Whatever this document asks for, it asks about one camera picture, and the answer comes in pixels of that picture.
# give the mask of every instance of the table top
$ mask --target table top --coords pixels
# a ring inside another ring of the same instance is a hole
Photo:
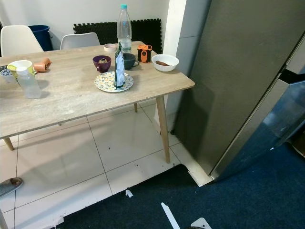
[[[139,44],[142,42],[132,42],[132,53],[136,56]],[[176,69],[165,73],[156,70],[153,63],[140,63],[125,70],[134,80],[130,89],[103,92],[94,85],[99,72],[92,58],[97,55],[110,56],[109,71],[114,71],[114,52],[104,51],[103,45],[1,57],[0,66],[16,60],[40,62],[43,57],[49,57],[52,64],[46,73],[36,74],[42,90],[40,99],[26,99],[18,84],[6,83],[1,77],[0,139],[194,86],[192,80]]]

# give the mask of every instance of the table leg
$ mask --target table leg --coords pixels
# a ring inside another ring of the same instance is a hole
[[[8,225],[5,222],[1,209],[0,209],[0,229],[9,229]]]
[[[165,113],[165,105],[164,105],[163,95],[156,97],[156,100],[157,100],[157,108],[158,108],[161,136],[162,136],[163,146],[164,146],[164,151],[165,151],[165,158],[166,158],[166,162],[170,163],[170,149],[169,149],[169,146],[168,146],[167,121],[166,121],[166,113]]]
[[[138,104],[135,103],[135,104],[133,104],[133,106],[134,106],[134,111],[135,111],[135,113],[137,113],[137,112],[138,112]]]
[[[5,144],[10,148],[10,150],[14,150],[13,144],[10,141],[10,138],[4,138]]]

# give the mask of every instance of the food packet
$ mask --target food packet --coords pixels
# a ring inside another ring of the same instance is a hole
[[[124,59],[122,53],[122,45],[119,42],[119,48],[116,51],[115,55],[115,70],[114,70],[114,86],[116,88],[123,87],[125,83],[125,75],[124,75]]]

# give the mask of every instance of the chair backrest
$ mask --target chair backrest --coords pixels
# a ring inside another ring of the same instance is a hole
[[[61,49],[72,49],[96,45],[100,45],[100,42],[99,38],[94,32],[65,35],[61,41]]]
[[[0,35],[2,56],[43,52],[31,29],[26,25],[4,26]]]

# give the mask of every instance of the refrigerator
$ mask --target refrigerator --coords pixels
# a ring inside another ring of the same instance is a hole
[[[304,125],[305,3],[213,0],[174,134],[215,180]]]

